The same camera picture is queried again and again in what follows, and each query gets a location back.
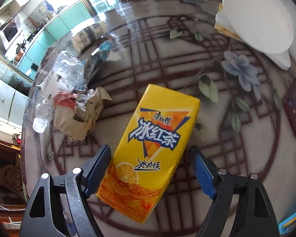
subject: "blue gripper pad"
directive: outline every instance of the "blue gripper pad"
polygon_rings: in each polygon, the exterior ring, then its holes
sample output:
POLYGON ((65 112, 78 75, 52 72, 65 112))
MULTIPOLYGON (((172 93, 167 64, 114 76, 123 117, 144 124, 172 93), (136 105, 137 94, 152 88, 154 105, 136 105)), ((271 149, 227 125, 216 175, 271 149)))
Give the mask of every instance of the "blue gripper pad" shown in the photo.
POLYGON ((111 148, 108 145, 102 145, 96 155, 82 166, 84 170, 82 176, 85 179, 82 193, 86 198, 90 198, 97 191, 110 160, 111 148))
POLYGON ((192 167, 203 192, 213 200, 216 196, 214 177, 204 162, 204 160, 210 160, 206 158, 202 159, 200 154, 193 148, 190 149, 190 155, 192 167))

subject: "patterned tablecloth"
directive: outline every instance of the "patterned tablecloth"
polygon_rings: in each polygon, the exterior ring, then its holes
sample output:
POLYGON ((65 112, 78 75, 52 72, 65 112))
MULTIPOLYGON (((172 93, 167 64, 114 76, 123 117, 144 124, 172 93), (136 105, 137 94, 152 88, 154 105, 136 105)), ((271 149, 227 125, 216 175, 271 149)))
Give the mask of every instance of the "patterned tablecloth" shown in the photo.
MULTIPOLYGON (((95 21, 105 21, 116 40, 113 50, 122 60, 108 63, 99 73, 94 87, 105 88, 113 101, 105 104, 94 131, 83 141, 71 142, 53 127, 43 134, 32 129, 36 85, 51 69, 57 54, 68 50, 79 58, 89 56, 73 48, 71 33, 51 47, 31 88, 23 122, 22 173, 27 195, 44 172, 61 175, 82 166, 102 144, 108 144, 114 153, 147 84, 154 83, 200 98, 198 123, 202 128, 193 131, 189 146, 199 145, 205 156, 232 174, 257 173, 264 180, 277 219, 283 219, 296 197, 296 139, 286 115, 276 109, 272 91, 275 88, 280 97, 284 95, 285 74, 261 53, 232 41, 231 50, 246 55, 258 70, 261 100, 257 101, 253 92, 243 91, 237 78, 225 79, 216 64, 203 73, 217 85, 219 103, 201 95, 195 75, 230 45, 229 39, 214 29, 217 10, 216 1, 140 0, 95 17, 95 21), (170 39, 169 31, 174 28, 182 29, 183 34, 170 39), (195 39, 196 32, 203 33, 202 41, 195 39), (242 98, 250 106, 248 112, 238 111, 242 125, 239 134, 231 126, 231 97, 242 98)), ((223 236, 228 236, 232 226, 234 198, 223 236)), ((105 236, 194 236, 211 204, 186 155, 162 200, 143 224, 114 211, 95 195, 88 202, 105 236)))

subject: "orange triangle graphic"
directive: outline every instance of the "orange triangle graphic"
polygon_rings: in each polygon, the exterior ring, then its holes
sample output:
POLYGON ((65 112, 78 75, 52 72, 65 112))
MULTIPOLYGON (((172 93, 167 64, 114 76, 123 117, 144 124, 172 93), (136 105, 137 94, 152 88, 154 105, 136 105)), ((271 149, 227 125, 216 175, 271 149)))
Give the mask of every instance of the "orange triangle graphic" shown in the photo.
MULTIPOLYGON (((162 117, 171 118, 169 125, 165 125, 164 122, 155 119, 154 116, 157 113, 158 111, 140 111, 139 118, 144 118, 145 121, 151 121, 152 123, 160 126, 163 129, 174 131, 182 122, 182 120, 186 117, 189 111, 160 111, 162 117)), ((147 151, 148 158, 150 159, 160 148, 161 144, 154 141, 144 141, 144 146, 147 151)))

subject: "flower pattern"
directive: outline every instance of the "flower pattern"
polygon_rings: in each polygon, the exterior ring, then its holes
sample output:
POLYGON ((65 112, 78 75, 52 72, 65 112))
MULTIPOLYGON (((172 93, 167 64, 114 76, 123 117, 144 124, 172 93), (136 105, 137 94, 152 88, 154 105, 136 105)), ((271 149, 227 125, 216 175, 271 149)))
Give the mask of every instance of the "flower pattern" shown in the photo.
POLYGON ((223 69, 231 75, 238 76, 239 83, 243 90, 250 92, 253 89, 254 95, 259 101, 261 99, 260 81, 257 78, 258 71, 252 66, 247 56, 239 56, 231 51, 225 51, 222 61, 223 69))

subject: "metal screw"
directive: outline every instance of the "metal screw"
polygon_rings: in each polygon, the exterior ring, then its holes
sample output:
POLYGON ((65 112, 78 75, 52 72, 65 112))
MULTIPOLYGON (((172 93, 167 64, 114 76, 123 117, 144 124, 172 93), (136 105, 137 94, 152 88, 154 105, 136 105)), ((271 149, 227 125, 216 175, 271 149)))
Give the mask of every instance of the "metal screw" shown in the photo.
POLYGON ((218 170, 218 174, 220 174, 220 175, 225 175, 225 174, 227 174, 227 170, 221 168, 221 169, 218 170))
POLYGON ((250 177, 251 177, 251 179, 253 179, 253 180, 258 179, 258 175, 257 175, 257 174, 251 174, 250 177))
POLYGON ((79 174, 81 172, 81 168, 79 167, 75 167, 72 172, 76 175, 76 174, 79 174))
POLYGON ((41 175, 42 179, 47 179, 48 177, 49 177, 49 174, 47 174, 47 173, 44 173, 44 174, 41 175))

